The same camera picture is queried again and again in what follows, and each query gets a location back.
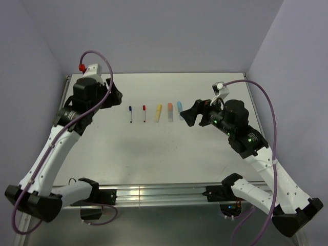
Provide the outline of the blue highlighter marker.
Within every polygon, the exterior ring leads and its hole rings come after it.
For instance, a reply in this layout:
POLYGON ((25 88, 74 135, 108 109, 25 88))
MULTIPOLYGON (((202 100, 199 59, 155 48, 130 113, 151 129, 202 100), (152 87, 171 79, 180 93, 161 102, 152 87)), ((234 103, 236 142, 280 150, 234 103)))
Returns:
POLYGON ((180 120, 183 120, 183 117, 181 116, 181 112, 183 111, 181 101, 178 101, 178 102, 177 102, 177 109, 178 109, 179 119, 180 119, 180 120))

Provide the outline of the thin blue pen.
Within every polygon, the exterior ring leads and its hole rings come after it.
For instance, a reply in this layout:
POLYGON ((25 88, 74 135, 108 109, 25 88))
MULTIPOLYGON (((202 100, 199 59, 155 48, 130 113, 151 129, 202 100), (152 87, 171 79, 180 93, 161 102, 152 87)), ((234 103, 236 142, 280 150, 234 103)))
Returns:
POLYGON ((130 112, 130 123, 133 122, 133 110, 132 111, 129 111, 130 112))

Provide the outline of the orange clear marker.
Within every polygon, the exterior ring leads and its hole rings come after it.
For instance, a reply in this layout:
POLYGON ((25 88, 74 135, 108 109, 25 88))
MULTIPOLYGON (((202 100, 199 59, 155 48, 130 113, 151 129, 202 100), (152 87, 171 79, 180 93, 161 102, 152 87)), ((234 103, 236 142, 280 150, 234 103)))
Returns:
POLYGON ((173 109, 168 109, 168 121, 173 122, 173 109))

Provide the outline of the thin red pen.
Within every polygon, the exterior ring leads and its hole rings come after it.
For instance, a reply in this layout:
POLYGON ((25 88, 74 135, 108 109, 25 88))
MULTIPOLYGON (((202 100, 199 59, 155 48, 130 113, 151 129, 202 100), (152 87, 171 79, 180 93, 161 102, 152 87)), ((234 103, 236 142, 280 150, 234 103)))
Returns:
POLYGON ((146 115, 146 110, 143 110, 143 122, 147 121, 147 115, 146 115))

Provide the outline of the yellow highlighter marker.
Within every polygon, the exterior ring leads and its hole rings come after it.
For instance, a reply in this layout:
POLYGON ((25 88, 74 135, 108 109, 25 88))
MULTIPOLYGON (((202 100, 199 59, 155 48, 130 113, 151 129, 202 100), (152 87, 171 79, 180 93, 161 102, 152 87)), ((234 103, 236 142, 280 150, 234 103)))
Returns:
POLYGON ((156 112, 155 112, 155 118, 154 118, 154 122, 155 123, 158 123, 159 122, 160 114, 161 114, 161 111, 156 110, 156 112))

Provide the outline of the blue marker cap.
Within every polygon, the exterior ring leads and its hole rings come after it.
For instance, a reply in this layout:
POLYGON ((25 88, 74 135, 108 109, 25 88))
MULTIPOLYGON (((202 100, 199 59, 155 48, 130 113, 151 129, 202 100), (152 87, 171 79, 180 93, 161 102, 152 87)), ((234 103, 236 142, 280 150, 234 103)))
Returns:
POLYGON ((182 109, 182 103, 180 101, 177 102, 177 107, 181 110, 182 109))

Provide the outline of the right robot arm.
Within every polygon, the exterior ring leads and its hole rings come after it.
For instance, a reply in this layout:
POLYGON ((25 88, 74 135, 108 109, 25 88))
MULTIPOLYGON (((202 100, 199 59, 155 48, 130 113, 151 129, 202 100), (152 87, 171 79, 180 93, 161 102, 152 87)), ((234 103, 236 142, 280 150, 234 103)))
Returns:
POLYGON ((228 100, 224 106, 212 105, 210 100, 196 100, 194 105, 180 113, 188 126, 195 124, 202 116, 200 126, 213 125, 228 136, 229 145, 251 165, 262 177, 273 196, 254 186, 237 173, 226 177, 219 186, 208 186, 203 193, 208 201, 223 201, 241 198, 265 213, 273 205, 272 222, 284 236, 294 236, 323 208, 319 198, 311 198, 285 171, 277 160, 272 159, 273 151, 259 131, 249 125, 249 112, 240 100, 228 100))

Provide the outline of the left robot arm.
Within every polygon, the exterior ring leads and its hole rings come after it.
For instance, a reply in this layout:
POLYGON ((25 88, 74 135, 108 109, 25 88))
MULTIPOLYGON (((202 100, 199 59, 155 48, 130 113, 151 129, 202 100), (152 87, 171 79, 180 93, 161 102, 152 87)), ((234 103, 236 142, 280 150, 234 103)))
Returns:
POLYGON ((67 155, 83 135, 100 109, 121 104, 119 92, 111 78, 105 82, 80 78, 55 118, 51 133, 28 174, 19 185, 9 185, 5 196, 15 209, 44 222, 53 221, 62 208, 73 204, 105 203, 106 193, 99 183, 80 178, 72 185, 54 188, 53 184, 67 155))

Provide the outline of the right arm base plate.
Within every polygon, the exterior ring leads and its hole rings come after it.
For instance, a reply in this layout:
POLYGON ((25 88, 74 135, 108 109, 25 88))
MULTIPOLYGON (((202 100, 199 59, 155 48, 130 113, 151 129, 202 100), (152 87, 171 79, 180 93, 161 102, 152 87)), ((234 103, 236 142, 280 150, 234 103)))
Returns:
POLYGON ((208 202, 244 201, 243 198, 235 196, 231 188, 223 185, 206 186, 202 195, 207 198, 208 202))

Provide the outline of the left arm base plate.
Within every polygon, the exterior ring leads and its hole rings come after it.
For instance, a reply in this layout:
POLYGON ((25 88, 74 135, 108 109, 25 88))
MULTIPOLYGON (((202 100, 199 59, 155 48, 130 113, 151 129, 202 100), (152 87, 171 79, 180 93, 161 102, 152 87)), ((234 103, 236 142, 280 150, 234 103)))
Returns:
POLYGON ((71 206, 90 206, 91 204, 106 204, 106 205, 115 205, 116 204, 116 196, 117 190, 116 189, 101 189, 95 198, 87 199, 87 200, 80 200, 77 201, 71 206))

